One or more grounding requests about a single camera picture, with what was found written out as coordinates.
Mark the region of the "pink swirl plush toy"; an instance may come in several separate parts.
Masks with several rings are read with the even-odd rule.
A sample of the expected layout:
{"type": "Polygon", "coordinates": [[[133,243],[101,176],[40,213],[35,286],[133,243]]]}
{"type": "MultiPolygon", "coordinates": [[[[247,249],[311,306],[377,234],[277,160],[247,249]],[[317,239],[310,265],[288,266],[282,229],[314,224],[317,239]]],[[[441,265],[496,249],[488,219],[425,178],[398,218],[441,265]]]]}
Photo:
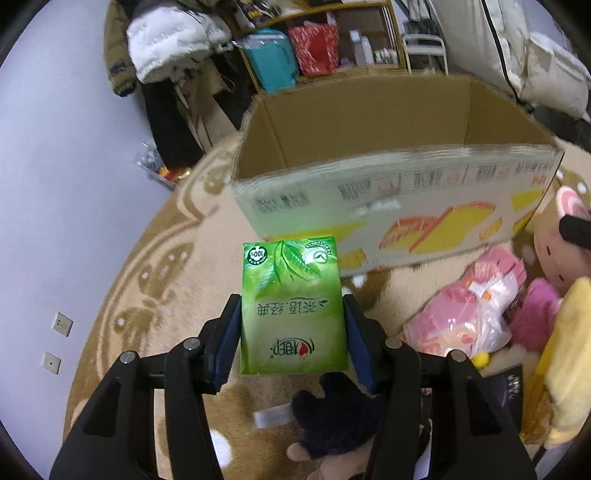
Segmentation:
{"type": "Polygon", "coordinates": [[[538,262],[547,280],[561,294],[580,277],[590,276],[590,251],[565,240],[559,223],[567,215],[577,220],[590,220],[579,194],[562,186],[550,200],[534,224],[534,247],[538,262]]]}

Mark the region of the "yellow plush toy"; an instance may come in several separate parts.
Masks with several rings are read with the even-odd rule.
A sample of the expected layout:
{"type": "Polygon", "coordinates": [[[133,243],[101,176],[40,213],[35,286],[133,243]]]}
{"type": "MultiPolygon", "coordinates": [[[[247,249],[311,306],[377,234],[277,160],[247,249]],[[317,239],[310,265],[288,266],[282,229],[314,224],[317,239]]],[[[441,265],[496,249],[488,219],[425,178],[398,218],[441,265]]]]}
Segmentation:
{"type": "Polygon", "coordinates": [[[578,435],[590,413],[590,279],[563,298],[555,327],[525,382],[521,439],[551,449],[578,435]]]}

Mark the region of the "dark purple haired plush doll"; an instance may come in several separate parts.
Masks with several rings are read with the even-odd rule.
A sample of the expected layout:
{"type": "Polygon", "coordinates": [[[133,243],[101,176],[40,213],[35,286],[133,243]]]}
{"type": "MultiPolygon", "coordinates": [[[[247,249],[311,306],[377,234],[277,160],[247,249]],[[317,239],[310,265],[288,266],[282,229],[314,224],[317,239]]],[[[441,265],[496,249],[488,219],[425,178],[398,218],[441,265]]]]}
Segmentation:
{"type": "Polygon", "coordinates": [[[380,435],[398,433],[410,425],[415,427],[418,441],[413,463],[420,463],[430,443],[431,428],[421,421],[419,401],[411,404],[411,397],[398,388],[370,396],[342,372],[325,373],[320,385],[321,397],[301,390],[291,401],[301,438],[287,447],[287,458],[294,462],[318,460],[320,464],[308,478],[365,479],[373,448],[382,443],[380,435]]]}

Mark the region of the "green tissue pack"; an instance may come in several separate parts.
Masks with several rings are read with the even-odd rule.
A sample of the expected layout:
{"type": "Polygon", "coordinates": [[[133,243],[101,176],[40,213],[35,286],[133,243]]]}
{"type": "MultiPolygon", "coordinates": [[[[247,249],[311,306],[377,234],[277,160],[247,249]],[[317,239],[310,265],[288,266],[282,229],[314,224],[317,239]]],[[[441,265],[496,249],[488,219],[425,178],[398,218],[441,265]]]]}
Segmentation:
{"type": "Polygon", "coordinates": [[[348,344],[332,237],[245,243],[243,375],[344,371],[348,344]]]}

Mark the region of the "magenta plush toy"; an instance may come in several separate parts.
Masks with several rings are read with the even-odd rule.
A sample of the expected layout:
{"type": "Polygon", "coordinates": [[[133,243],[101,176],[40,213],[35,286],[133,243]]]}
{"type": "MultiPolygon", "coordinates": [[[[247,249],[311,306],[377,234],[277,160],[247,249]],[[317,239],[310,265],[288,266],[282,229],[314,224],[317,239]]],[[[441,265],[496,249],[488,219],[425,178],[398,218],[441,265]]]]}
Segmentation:
{"type": "Polygon", "coordinates": [[[561,304],[562,297],[548,280],[533,280],[509,324],[512,342],[527,351],[542,354],[553,333],[561,304]]]}

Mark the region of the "open cardboard box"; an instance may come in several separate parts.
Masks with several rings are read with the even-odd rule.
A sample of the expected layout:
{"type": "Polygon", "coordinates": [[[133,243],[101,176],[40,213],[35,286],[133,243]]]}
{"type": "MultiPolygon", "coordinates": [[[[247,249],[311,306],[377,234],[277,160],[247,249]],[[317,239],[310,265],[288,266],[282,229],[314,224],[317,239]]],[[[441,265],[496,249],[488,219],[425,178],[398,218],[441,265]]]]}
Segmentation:
{"type": "Polygon", "coordinates": [[[331,236],[352,276],[512,239],[563,156],[479,80],[365,75],[259,97],[231,186],[260,238],[331,236]]]}

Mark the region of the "white metal trolley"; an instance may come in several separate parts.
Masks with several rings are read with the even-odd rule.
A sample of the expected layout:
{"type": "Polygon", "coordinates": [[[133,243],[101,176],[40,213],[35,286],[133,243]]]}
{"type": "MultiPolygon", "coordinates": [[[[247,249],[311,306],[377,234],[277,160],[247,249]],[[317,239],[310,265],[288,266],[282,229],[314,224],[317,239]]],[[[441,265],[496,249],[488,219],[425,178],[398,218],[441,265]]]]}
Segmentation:
{"type": "Polygon", "coordinates": [[[403,50],[410,73],[449,74],[447,49],[439,35],[404,34],[403,50]]]}

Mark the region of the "plastic bag of snacks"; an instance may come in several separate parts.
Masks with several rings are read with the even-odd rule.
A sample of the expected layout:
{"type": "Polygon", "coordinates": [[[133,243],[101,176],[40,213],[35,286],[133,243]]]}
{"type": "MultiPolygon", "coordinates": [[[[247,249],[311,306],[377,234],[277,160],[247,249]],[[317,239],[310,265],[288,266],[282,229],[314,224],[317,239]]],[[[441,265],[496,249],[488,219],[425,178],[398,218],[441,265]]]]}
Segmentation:
{"type": "Polygon", "coordinates": [[[176,185],[191,173],[191,169],[188,167],[166,167],[152,140],[142,144],[139,153],[134,158],[134,163],[151,180],[161,183],[170,190],[174,190],[176,185]]]}

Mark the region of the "black trousers hanging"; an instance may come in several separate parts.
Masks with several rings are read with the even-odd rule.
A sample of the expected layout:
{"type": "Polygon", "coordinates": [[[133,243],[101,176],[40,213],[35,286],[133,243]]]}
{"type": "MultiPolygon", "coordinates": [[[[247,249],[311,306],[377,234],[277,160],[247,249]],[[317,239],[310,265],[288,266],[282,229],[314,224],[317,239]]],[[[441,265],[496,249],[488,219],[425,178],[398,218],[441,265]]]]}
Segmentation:
{"type": "Polygon", "coordinates": [[[148,123],[158,153],[168,169],[193,167],[204,155],[194,139],[170,80],[141,84],[148,123]]]}

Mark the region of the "red gift bag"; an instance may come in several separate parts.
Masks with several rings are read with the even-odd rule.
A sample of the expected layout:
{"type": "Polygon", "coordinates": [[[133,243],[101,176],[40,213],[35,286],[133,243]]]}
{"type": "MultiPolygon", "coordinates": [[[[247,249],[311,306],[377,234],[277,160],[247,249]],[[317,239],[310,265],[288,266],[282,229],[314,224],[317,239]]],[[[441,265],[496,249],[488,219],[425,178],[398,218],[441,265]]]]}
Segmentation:
{"type": "Polygon", "coordinates": [[[339,66],[339,28],[331,24],[290,27],[297,64],[307,77],[329,75],[339,66]]]}

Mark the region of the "wooden bookshelf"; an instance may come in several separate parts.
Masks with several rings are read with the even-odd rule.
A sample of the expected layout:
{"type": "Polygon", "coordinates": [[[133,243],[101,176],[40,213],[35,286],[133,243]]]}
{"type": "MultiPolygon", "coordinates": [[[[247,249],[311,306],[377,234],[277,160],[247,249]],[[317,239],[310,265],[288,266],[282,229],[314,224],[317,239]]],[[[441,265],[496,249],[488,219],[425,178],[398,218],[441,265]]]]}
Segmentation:
{"type": "Polygon", "coordinates": [[[249,25],[235,40],[256,91],[373,70],[409,71],[391,1],[304,1],[294,9],[240,1],[249,25]]]}

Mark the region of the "teal storage bag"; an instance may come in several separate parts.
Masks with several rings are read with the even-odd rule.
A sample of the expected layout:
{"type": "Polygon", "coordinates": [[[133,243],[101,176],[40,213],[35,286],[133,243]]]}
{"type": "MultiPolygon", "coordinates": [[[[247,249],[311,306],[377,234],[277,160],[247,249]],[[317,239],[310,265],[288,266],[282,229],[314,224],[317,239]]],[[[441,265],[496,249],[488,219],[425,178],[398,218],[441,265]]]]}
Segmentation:
{"type": "Polygon", "coordinates": [[[290,39],[280,30],[259,29],[238,40],[266,93],[293,88],[297,85],[298,67],[290,39]]]}

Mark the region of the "olive brown coat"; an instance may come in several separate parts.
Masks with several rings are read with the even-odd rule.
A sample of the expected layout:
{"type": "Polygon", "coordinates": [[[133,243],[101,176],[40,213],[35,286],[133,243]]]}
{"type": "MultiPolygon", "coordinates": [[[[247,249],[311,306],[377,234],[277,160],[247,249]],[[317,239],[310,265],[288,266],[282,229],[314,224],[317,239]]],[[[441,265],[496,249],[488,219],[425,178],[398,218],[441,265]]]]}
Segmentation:
{"type": "MultiPolygon", "coordinates": [[[[113,93],[124,97],[134,91],[139,80],[128,53],[126,29],[133,15],[142,7],[157,5],[169,1],[111,1],[108,4],[103,34],[103,57],[108,80],[113,93]]],[[[188,7],[172,1],[194,12],[196,7],[188,7]]]]}

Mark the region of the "white puffer jacket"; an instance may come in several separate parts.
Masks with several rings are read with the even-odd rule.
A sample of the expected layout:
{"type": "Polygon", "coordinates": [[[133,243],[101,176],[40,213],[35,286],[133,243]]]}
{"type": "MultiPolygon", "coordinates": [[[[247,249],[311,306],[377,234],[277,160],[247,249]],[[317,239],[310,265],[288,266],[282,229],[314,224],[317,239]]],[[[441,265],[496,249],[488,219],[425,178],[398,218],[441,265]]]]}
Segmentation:
{"type": "Polygon", "coordinates": [[[176,81],[208,57],[231,47],[221,17],[194,12],[175,2],[142,7],[126,29],[128,53],[142,84],[176,81]]]}

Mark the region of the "lower wall socket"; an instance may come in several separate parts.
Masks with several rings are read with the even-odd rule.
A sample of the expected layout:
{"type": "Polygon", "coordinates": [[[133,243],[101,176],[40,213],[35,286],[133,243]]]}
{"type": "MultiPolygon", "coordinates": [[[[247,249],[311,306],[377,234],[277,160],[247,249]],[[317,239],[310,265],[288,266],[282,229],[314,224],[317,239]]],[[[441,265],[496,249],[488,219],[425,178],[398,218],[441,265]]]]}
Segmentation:
{"type": "Polygon", "coordinates": [[[61,366],[61,359],[50,352],[45,352],[42,356],[41,366],[46,371],[58,375],[61,366]]]}

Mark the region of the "wall socket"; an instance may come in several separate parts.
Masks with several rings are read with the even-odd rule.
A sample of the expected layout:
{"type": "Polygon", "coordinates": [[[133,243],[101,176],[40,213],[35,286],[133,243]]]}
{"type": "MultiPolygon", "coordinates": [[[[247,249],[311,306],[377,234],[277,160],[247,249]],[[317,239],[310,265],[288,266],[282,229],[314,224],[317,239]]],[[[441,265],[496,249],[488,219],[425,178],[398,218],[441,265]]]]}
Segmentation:
{"type": "Polygon", "coordinates": [[[73,321],[69,317],[67,317],[61,312],[56,313],[55,319],[52,324],[52,329],[54,331],[56,331],[60,335],[68,337],[70,335],[72,326],[73,321]]]}
{"type": "Polygon", "coordinates": [[[50,352],[45,352],[42,356],[41,366],[46,371],[58,375],[61,366],[61,359],[50,352]]]}

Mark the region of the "upper wall socket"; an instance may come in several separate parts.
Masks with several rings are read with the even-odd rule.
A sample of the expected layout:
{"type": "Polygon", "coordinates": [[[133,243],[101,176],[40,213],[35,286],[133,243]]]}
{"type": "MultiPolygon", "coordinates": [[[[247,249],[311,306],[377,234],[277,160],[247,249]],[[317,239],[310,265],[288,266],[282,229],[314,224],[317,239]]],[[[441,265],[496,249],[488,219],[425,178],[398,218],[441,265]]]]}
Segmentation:
{"type": "Polygon", "coordinates": [[[72,326],[73,321],[69,317],[67,317],[61,312],[56,313],[55,319],[52,324],[52,329],[54,331],[56,331],[60,335],[68,337],[70,335],[72,326]]]}

